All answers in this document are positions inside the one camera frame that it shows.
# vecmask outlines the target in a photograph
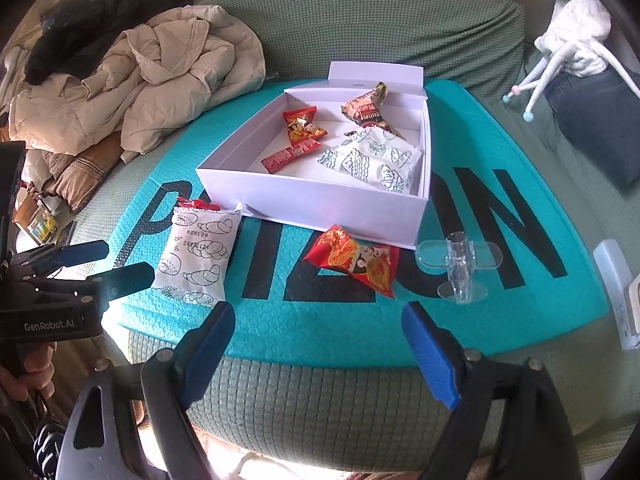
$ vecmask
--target snack packet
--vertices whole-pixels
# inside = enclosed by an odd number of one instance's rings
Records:
[[[295,146],[275,152],[273,155],[264,158],[260,162],[269,173],[277,173],[287,164],[296,160],[299,156],[306,155],[313,150],[317,150],[321,146],[322,144],[314,139],[301,140]]]
[[[359,126],[379,126],[403,139],[404,137],[396,132],[380,115],[380,107],[385,98],[386,85],[381,81],[373,90],[346,102],[340,109],[345,117]]]
[[[310,106],[282,113],[287,123],[287,135],[289,135],[292,146],[305,139],[319,139],[326,135],[327,132],[324,128],[311,124],[317,111],[317,107]]]
[[[408,194],[421,159],[422,152],[406,140],[378,126],[367,126],[316,161],[378,189]]]
[[[214,307],[223,301],[226,267],[241,218],[240,206],[221,210],[202,200],[178,199],[151,287],[186,303]]]
[[[391,283],[396,277],[400,249],[390,245],[365,245],[334,225],[316,240],[305,260],[316,267],[338,270],[376,292],[393,298]]]

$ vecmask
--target white snack packet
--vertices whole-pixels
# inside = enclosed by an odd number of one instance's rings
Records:
[[[186,303],[215,306],[224,281],[242,208],[233,211],[176,206],[169,239],[152,288]]]
[[[378,126],[367,126],[316,160],[379,189],[408,194],[421,157],[422,152],[406,140]]]

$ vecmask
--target open box lid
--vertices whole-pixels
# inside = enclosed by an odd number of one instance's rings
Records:
[[[296,92],[305,89],[325,88],[370,90],[375,88],[380,81],[384,82],[392,93],[427,97],[423,88],[424,69],[421,66],[369,61],[332,61],[329,67],[329,76],[325,81],[299,85],[293,87],[292,90]]]

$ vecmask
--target small box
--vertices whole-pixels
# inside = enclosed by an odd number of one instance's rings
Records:
[[[14,222],[38,245],[49,243],[58,230],[58,222],[33,187],[14,211]]]
[[[379,81],[388,88],[382,116],[423,154],[410,194],[378,190],[330,170],[316,162],[322,150],[278,174],[267,173],[260,161],[290,146],[284,111],[318,107],[313,124],[328,132],[320,142],[338,146],[344,133],[357,128],[340,106]],[[415,249],[431,178],[431,132],[422,85],[419,66],[334,61],[326,81],[286,89],[222,142],[196,172],[213,201],[225,208],[241,203],[246,216],[319,231],[338,224],[357,238]]]

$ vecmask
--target human hand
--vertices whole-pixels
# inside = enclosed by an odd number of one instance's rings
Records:
[[[27,373],[17,379],[0,366],[0,383],[12,399],[27,400],[29,390],[39,390],[45,399],[53,395],[51,378],[54,369],[51,358],[56,347],[57,343],[43,343],[33,349],[24,358]]]

